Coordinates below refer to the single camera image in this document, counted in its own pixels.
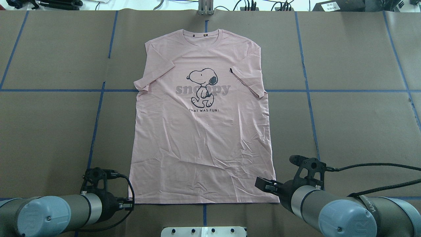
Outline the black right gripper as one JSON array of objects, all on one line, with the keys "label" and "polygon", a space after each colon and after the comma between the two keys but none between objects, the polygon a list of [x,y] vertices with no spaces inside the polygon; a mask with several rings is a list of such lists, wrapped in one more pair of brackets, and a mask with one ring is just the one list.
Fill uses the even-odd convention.
[{"label": "black right gripper", "polygon": [[286,181],[284,183],[268,180],[263,177],[257,177],[255,181],[255,187],[263,192],[270,192],[279,197],[281,205],[293,213],[291,207],[292,196],[296,190],[293,185],[293,180]]}]

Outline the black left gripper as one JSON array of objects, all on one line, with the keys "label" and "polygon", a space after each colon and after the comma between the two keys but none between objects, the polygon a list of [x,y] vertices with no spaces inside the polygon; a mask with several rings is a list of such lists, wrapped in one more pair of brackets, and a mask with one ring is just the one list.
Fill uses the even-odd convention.
[{"label": "black left gripper", "polygon": [[100,222],[104,222],[111,217],[117,211],[126,210],[129,212],[133,211],[133,200],[129,197],[116,197],[110,192],[99,193],[99,199],[101,201],[101,216],[99,217]]}]

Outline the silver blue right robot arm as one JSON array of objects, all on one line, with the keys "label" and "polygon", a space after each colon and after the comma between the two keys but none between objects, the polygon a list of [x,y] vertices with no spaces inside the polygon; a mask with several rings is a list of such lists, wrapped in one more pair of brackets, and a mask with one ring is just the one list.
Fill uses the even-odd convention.
[{"label": "silver blue right robot arm", "polygon": [[255,187],[325,237],[419,237],[420,213],[407,201],[387,197],[339,197],[317,186],[294,186],[257,177]]}]

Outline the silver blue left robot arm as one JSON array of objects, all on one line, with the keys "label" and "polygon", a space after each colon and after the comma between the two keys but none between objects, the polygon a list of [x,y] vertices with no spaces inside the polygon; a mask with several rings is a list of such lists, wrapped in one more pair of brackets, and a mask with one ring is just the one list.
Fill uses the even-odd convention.
[{"label": "silver blue left robot arm", "polygon": [[104,222],[117,211],[132,211],[131,198],[110,192],[78,195],[10,198],[1,201],[2,237],[55,237],[68,231],[83,231]]}]

